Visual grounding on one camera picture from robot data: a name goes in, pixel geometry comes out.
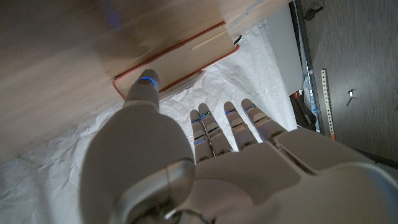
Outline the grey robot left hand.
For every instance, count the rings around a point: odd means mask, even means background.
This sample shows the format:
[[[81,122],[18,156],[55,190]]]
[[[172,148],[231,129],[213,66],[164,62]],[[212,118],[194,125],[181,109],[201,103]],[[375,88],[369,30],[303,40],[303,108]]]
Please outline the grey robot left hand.
[[[252,101],[224,112],[234,151],[206,104],[193,142],[159,111],[146,70],[93,138],[80,180],[85,223],[396,223],[397,182],[315,131],[288,131]]]

